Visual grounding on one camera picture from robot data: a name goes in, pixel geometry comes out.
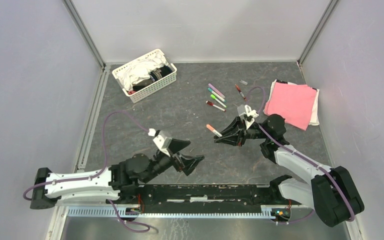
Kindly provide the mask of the teal white marker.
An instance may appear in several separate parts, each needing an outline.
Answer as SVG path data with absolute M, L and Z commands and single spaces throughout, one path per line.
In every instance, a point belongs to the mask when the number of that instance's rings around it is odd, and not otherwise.
M 216 93 L 212 88 L 208 87 L 207 88 L 217 99 L 221 100 L 222 102 L 226 102 L 226 100 L 221 97 L 218 93 Z

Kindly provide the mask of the red white marker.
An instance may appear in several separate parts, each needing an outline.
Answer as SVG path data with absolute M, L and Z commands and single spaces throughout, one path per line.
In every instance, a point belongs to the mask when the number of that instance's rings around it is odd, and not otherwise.
M 211 107 L 214 107 L 214 108 L 216 108 L 216 109 L 222 111 L 222 112 L 225 112 L 225 111 L 226 111 L 223 107 L 220 107 L 220 106 L 218 106 L 218 105 L 215 105 L 215 104 L 212 103 L 211 101 L 208 101 L 208 100 L 207 100 L 205 103 L 206 103 L 207 105 L 211 106 Z

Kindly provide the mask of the brown pen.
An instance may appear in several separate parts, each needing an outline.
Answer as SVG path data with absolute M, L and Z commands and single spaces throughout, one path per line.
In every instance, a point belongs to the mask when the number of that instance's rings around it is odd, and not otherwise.
M 242 97 L 242 99 L 246 102 L 246 101 L 247 101 L 247 98 L 246 98 L 246 96 L 244 95 L 244 93 L 242 92 L 242 90 L 240 89 L 240 87 L 239 87 L 237 84 L 235 84 L 235 88 L 236 88 L 236 90 L 238 91 L 238 93 L 240 94 L 240 96 Z

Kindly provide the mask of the purple pen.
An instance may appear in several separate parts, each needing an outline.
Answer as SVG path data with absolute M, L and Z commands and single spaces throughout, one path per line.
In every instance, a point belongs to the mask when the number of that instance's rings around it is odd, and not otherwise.
M 208 84 L 208 87 L 211 88 L 215 93 L 217 93 L 221 98 L 225 99 L 226 96 L 221 93 L 214 85 L 212 85 L 211 83 Z

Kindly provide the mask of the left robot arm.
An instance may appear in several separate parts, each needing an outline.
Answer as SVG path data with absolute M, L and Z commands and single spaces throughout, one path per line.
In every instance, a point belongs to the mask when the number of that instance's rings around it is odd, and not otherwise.
M 169 168 L 186 176 L 195 170 L 205 157 L 182 154 L 189 145 L 188 140 L 174 138 L 164 151 L 158 149 L 151 157 L 137 153 L 118 164 L 87 172 L 56 173 L 42 167 L 23 197 L 32 210 L 93 202 L 131 204 L 139 195 L 140 183 L 148 183 Z

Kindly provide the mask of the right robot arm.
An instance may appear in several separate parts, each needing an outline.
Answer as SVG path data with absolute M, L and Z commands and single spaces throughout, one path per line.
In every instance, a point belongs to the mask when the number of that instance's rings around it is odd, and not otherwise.
M 273 203 L 296 201 L 311 208 L 329 227 L 354 221 L 365 205 L 350 172 L 343 166 L 331 167 L 301 153 L 286 141 L 286 131 L 285 119 L 278 114 L 250 126 L 246 125 L 246 118 L 237 116 L 215 134 L 214 142 L 239 147 L 246 140 L 262 139 L 262 155 L 301 179 L 283 175 L 272 180 L 268 196 Z

